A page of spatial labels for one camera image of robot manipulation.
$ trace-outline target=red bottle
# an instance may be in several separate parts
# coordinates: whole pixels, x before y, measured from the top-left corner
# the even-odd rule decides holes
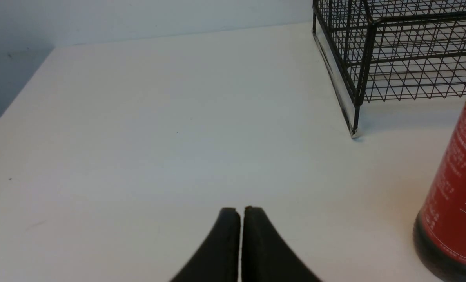
[[[414,225],[421,261],[447,282],[466,282],[466,104]]]

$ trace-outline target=gray wall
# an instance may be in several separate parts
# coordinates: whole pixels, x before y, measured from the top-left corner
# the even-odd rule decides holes
[[[50,50],[0,52],[0,116],[49,53]]]
[[[0,0],[0,116],[52,48],[299,23],[311,20],[311,6],[311,0]]]

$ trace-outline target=black bottle base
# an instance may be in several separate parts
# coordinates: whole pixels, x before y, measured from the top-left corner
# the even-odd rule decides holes
[[[414,223],[413,237],[417,255],[434,275],[445,282],[466,282],[466,265],[446,256],[428,239],[419,215]]]

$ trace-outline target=white table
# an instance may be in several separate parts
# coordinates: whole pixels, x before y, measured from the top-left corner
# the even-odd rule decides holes
[[[56,49],[0,119],[0,282],[167,281],[247,205],[326,282],[435,282],[412,223],[462,104],[351,140],[310,23]]]

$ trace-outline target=white wall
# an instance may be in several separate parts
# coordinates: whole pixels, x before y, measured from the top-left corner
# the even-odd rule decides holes
[[[311,0],[0,0],[0,52],[311,20]]]

